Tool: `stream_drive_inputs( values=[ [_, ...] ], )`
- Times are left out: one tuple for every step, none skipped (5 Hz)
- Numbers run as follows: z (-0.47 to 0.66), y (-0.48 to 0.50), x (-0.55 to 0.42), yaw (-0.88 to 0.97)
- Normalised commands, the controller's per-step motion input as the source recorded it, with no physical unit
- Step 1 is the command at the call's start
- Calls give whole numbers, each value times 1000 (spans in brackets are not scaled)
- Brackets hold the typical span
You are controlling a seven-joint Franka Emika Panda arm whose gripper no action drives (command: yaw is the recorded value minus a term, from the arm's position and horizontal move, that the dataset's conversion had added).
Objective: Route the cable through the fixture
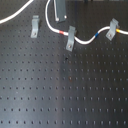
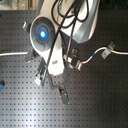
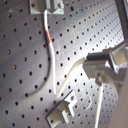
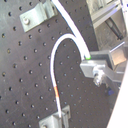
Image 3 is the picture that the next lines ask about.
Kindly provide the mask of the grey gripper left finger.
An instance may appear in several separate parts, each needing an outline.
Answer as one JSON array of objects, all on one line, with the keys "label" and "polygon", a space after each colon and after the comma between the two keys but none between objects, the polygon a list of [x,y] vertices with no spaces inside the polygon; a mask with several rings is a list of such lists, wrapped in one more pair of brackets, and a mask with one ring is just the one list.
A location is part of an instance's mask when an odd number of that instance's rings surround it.
[{"label": "grey gripper left finger", "polygon": [[99,61],[85,61],[83,69],[88,78],[94,78],[95,83],[101,87],[104,83],[109,84],[115,91],[115,94],[119,94],[119,87],[116,84],[114,76],[116,73],[108,67],[106,60]]}]

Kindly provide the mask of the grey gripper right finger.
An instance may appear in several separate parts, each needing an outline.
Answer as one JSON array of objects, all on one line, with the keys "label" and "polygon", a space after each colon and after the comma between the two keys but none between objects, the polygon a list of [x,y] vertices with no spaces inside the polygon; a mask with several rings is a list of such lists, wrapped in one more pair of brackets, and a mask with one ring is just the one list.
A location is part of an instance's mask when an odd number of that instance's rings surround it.
[{"label": "grey gripper right finger", "polygon": [[105,49],[102,52],[89,53],[87,55],[89,61],[107,60],[110,67],[114,68],[112,57],[110,56],[110,50]]}]

